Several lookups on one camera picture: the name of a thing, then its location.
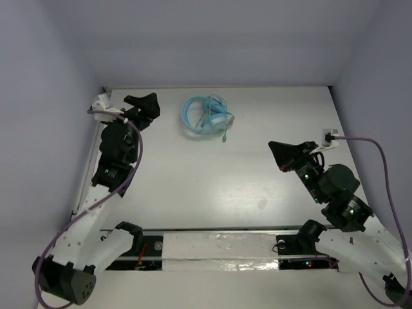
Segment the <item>light blue headphones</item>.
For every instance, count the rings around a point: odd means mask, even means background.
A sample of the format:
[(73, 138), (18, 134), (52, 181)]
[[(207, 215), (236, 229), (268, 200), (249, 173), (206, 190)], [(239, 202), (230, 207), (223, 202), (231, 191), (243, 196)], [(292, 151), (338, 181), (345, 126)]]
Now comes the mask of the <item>light blue headphones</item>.
[[(189, 120), (189, 110), (194, 103), (199, 103), (202, 114), (193, 125)], [(188, 99), (180, 110), (184, 126), (195, 135), (222, 135), (222, 142), (227, 141), (227, 131), (233, 125), (235, 116), (229, 111), (226, 101), (213, 93)]]

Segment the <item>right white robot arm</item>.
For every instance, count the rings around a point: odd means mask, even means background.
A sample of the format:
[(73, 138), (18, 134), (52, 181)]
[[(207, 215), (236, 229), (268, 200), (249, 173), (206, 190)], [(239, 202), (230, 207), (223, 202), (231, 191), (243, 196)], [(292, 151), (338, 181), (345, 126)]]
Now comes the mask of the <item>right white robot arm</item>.
[(360, 182), (343, 164), (326, 166), (327, 147), (315, 142), (292, 145), (270, 141), (279, 170), (294, 172), (330, 228), (307, 220), (296, 234), (278, 236), (272, 250), (280, 256), (329, 255), (380, 286), (389, 299), (386, 307), (411, 308), (411, 253), (406, 239), (394, 237), (372, 208), (356, 196)]

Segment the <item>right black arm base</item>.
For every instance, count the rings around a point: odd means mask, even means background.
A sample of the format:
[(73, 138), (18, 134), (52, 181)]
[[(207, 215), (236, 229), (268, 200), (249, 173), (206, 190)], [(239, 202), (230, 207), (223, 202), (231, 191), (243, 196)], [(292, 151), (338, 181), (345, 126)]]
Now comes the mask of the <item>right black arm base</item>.
[(272, 252), (280, 259), (281, 270), (339, 269), (339, 261), (316, 249), (319, 236), (327, 228), (321, 223), (308, 220), (295, 234), (276, 236)]

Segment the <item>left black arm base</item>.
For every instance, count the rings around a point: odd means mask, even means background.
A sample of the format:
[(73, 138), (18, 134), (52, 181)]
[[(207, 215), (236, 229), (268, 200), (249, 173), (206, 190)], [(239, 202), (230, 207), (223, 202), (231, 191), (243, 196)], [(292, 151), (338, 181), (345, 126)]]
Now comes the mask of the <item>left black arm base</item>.
[(116, 258), (106, 270), (162, 270), (162, 235), (144, 235), (143, 245), (139, 250), (131, 249)]

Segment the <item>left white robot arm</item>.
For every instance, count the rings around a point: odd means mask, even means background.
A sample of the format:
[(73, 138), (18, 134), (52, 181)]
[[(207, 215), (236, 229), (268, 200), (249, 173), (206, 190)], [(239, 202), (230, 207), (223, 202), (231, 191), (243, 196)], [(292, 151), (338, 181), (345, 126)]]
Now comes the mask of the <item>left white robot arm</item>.
[(118, 223), (106, 238), (100, 235), (142, 161), (141, 132), (160, 116), (154, 92), (143, 97), (128, 95), (124, 102), (129, 109), (114, 108), (103, 93), (87, 111), (105, 125), (98, 146), (100, 157), (83, 204), (33, 262), (35, 294), (43, 308), (49, 308), (42, 298), (44, 292), (65, 300), (65, 308), (84, 304), (100, 273), (122, 254), (142, 255), (147, 247), (142, 228), (126, 221)]

